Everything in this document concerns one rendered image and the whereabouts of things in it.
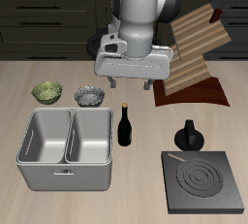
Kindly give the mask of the black round knob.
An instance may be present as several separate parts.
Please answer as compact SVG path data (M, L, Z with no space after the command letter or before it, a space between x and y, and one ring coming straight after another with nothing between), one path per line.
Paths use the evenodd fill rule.
M204 145L204 137L195 129L194 121L187 119L184 128L176 132L174 143L181 150L199 151Z

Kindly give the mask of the dark kitchen cupboards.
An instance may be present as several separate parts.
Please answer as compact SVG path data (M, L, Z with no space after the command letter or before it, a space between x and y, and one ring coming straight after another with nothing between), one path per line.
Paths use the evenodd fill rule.
M180 13L206 3L232 41L204 58L248 60L248 0L181 0ZM0 60L89 60L87 40L110 22L110 0L0 0Z

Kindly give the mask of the white two-bin basket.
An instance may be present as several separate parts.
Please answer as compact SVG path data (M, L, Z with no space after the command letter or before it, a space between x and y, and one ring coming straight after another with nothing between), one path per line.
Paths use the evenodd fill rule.
M33 191L106 191L112 136L110 108L37 108L15 162Z

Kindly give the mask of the green fluted bowl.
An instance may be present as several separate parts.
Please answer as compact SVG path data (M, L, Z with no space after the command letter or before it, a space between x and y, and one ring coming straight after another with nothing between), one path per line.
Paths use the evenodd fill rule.
M33 97L41 104L52 105L62 94L63 86L56 81L44 81L34 86Z

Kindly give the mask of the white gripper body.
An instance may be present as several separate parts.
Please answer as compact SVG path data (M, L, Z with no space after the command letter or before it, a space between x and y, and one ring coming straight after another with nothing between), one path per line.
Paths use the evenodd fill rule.
M166 80L170 75L173 50L152 46L151 52L142 58L130 58L123 54L101 51L95 62L95 74L104 77Z

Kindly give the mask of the wooden slat tray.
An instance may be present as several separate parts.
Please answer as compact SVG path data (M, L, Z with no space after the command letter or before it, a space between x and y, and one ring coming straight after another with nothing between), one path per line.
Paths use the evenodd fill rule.
M221 13L207 3L170 24L174 56L170 77L153 82L156 107L179 103L230 105L221 83L210 75L203 58L205 53L231 41L220 20Z

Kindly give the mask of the dark grey stove plate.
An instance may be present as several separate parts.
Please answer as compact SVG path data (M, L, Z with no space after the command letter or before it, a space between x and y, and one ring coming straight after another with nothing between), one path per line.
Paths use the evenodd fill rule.
M225 151L163 151L169 214L241 214L244 211Z

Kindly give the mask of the grey fluted bowl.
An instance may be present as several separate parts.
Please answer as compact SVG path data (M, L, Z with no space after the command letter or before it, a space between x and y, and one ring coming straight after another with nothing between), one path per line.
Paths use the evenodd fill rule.
M74 94L77 104L82 108L100 107L105 98L103 89L88 85L80 88Z

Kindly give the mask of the dark wine bottle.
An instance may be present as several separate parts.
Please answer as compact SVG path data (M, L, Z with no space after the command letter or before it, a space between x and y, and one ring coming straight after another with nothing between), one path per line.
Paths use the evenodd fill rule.
M128 146L132 141L132 126L128 119L128 104L122 104L122 117L117 128L118 143Z

